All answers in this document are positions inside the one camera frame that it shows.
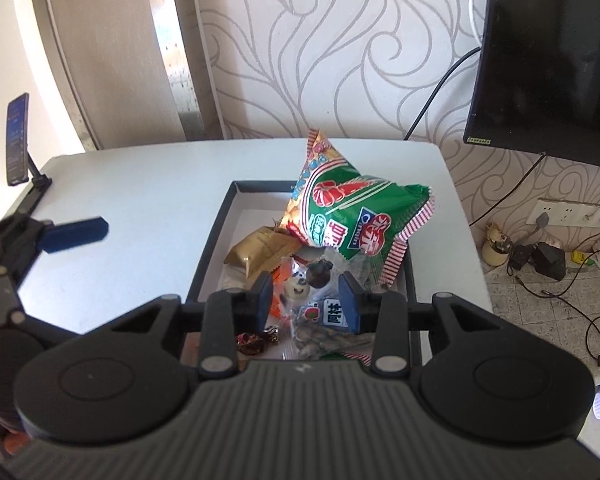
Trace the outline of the clear white candy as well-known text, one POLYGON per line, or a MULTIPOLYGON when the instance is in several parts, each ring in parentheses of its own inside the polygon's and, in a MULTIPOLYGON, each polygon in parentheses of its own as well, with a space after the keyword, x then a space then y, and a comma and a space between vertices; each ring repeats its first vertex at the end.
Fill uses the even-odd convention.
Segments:
POLYGON ((310 262, 297 258, 285 260, 288 259, 294 260, 298 269, 285 283, 285 312, 337 297, 337 273, 331 261, 326 258, 310 262))

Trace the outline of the brown foil candy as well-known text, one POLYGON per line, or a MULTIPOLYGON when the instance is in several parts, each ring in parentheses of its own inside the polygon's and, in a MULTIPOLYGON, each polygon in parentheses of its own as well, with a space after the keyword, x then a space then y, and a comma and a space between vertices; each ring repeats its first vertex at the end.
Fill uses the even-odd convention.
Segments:
POLYGON ((266 326, 262 333, 242 333, 235 337, 237 350, 244 356, 257 356, 279 344, 279 330, 275 325, 266 326))

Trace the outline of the clear sunflower seed packet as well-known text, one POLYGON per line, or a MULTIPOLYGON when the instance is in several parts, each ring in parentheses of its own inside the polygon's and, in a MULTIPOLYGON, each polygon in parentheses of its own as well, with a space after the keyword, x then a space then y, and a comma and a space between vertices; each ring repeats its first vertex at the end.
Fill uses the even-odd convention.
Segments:
MULTIPOLYGON (((327 249, 318 258, 331 261, 338 278, 351 272, 361 285, 370 277, 370 265, 363 257, 347 260, 339 252, 327 249)), ((307 306, 285 312, 294 352, 300 360, 347 359, 370 364, 371 334, 357 335, 347 326, 339 297, 312 302, 307 306)))

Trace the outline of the orange snack bar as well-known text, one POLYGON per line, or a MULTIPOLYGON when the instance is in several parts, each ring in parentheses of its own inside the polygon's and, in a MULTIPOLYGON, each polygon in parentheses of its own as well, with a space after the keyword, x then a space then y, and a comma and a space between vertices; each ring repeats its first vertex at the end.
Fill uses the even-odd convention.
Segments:
POLYGON ((278 320, 285 314, 285 283, 293 275, 294 270, 297 270, 298 266, 292 259, 285 260, 281 263, 272 273, 273 280, 273 297, 270 309, 270 315, 278 320))

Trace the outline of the gold wrapped snack pack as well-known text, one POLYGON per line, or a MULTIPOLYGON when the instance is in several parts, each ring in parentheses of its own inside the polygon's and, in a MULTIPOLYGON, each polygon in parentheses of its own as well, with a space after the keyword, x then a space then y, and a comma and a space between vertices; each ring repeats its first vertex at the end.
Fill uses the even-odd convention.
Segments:
POLYGON ((300 248, 297 237, 279 228, 261 226, 230 248, 223 263, 242 270, 246 278, 256 278, 261 272, 276 269, 283 258, 300 248))

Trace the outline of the black phone stand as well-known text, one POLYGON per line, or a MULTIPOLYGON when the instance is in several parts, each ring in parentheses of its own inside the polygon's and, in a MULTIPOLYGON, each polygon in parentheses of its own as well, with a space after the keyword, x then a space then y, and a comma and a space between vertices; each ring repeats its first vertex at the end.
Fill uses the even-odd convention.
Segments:
POLYGON ((29 188, 27 194, 18 203, 16 211, 18 214, 27 214, 30 216, 35 211, 36 206, 40 203, 45 193, 52 185, 52 179, 47 177, 46 174, 42 174, 38 167, 35 165, 30 154, 27 154, 28 169, 32 174, 32 186, 29 188))

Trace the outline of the orange prawn cracker bag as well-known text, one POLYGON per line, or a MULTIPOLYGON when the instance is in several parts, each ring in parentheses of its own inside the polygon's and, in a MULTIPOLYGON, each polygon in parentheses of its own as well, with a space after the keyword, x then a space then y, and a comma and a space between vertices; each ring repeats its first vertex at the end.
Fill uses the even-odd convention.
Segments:
POLYGON ((291 196, 286 210, 280 220, 280 226, 303 245, 315 247, 313 240, 306 234, 306 220, 311 186, 316 179, 327 170, 334 169, 346 163, 344 157, 332 146, 328 137, 320 130, 311 129, 306 139, 306 160, 300 172, 300 177, 291 190, 291 196))

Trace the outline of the green striped snack bag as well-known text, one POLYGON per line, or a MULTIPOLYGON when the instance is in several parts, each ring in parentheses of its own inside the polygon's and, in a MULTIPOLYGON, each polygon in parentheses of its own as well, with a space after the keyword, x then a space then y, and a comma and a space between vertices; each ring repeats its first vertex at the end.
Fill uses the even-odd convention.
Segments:
POLYGON ((398 185, 340 167, 311 186, 304 226, 315 247, 335 249, 348 260, 363 257, 372 284, 388 288, 402 266, 408 239, 433 213, 434 196, 426 186, 398 185))

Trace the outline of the dark grey tray box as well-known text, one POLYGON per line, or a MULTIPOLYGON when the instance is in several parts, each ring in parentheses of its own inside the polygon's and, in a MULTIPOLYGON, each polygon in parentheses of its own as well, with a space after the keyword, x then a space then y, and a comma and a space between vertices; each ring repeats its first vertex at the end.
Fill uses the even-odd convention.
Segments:
MULTIPOLYGON (((239 264, 225 261, 252 232, 272 226, 283 213, 289 181, 234 181, 228 186, 198 262, 189 302, 204 302, 221 289, 246 290, 256 281, 239 264)), ((332 249, 301 247, 275 261, 270 314, 261 335, 237 337, 238 363, 265 360, 355 360, 372 362, 374 335, 355 334, 338 300, 338 278, 349 272, 368 292, 370 265, 348 261, 332 249)))

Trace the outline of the smartphone with blue screen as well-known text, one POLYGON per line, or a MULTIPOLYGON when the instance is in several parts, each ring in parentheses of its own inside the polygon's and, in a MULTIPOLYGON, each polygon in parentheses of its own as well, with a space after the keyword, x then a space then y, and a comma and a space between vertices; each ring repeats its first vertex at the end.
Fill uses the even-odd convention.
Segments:
POLYGON ((6 180, 9 186, 29 180, 28 169, 29 93, 8 103, 6 117, 6 180))

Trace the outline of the white wall socket strip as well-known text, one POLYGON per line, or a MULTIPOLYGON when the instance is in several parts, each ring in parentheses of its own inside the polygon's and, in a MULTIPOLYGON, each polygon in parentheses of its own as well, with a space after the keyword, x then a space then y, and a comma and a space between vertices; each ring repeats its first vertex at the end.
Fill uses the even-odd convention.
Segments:
POLYGON ((528 215, 526 223, 535 224, 541 214, 548 215, 548 226, 567 228, 597 228, 600 226, 600 205, 538 200, 528 215))

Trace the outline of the black wall television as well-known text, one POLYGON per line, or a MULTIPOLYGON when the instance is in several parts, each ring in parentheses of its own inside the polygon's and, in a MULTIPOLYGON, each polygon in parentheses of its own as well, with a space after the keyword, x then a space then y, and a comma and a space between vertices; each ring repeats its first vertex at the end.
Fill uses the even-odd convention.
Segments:
POLYGON ((488 0, 467 144, 600 166, 600 0, 488 0))

